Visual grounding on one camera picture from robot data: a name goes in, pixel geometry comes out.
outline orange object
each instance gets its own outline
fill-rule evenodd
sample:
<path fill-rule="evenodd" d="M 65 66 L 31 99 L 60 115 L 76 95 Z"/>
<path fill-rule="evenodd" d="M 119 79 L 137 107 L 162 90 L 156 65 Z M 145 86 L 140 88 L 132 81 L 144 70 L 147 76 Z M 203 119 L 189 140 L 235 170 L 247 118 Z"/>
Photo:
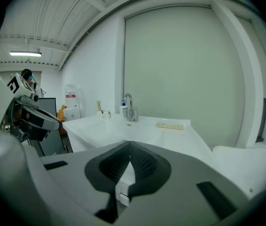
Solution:
<path fill-rule="evenodd" d="M 62 108 L 57 113 L 57 117 L 60 119 L 60 121 L 62 123 L 65 122 L 64 113 L 63 113 L 63 109 L 65 109 L 65 108 L 67 108 L 67 107 L 65 105 L 62 105 Z M 61 127 L 60 135 L 64 135 L 66 133 L 67 133 L 66 130 L 63 127 Z"/>

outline soap bottle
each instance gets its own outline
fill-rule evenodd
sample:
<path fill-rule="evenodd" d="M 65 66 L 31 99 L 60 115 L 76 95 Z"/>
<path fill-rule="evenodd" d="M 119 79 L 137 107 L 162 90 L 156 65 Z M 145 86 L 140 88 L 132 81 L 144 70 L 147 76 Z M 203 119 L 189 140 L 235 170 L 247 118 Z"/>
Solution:
<path fill-rule="evenodd" d="M 128 118 L 128 106 L 125 105 L 125 103 L 122 103 L 122 105 L 119 107 L 119 113 L 123 115 L 125 120 Z"/>

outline ceiling light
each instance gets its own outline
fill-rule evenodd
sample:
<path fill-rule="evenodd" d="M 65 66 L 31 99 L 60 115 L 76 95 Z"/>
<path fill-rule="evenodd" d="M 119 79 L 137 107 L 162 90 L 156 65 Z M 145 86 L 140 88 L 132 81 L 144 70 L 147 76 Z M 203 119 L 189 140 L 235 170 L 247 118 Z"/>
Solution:
<path fill-rule="evenodd" d="M 11 51 L 10 55 L 12 56 L 34 56 L 41 57 L 41 53 L 39 52 L 25 52 L 25 51 Z"/>

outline cup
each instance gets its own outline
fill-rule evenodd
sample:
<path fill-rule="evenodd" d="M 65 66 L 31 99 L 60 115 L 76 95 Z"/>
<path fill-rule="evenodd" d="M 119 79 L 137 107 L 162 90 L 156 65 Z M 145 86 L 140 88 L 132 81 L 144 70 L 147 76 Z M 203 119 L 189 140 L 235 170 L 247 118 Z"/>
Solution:
<path fill-rule="evenodd" d="M 103 117 L 104 119 L 110 119 L 111 118 L 110 110 L 104 110 Z"/>

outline bottle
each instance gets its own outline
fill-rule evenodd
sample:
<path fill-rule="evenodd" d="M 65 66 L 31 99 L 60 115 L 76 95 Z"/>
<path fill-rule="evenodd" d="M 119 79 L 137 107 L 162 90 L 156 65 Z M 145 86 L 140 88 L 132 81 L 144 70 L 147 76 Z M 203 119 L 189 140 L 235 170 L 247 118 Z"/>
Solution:
<path fill-rule="evenodd" d="M 125 105 L 124 101 L 122 105 L 119 107 L 119 113 L 123 115 L 125 120 L 128 118 L 128 106 Z"/>
<path fill-rule="evenodd" d="M 76 107 L 78 103 L 76 97 L 76 92 L 77 92 L 76 86 L 67 84 L 65 85 L 64 91 L 65 91 L 65 105 L 68 108 Z"/>

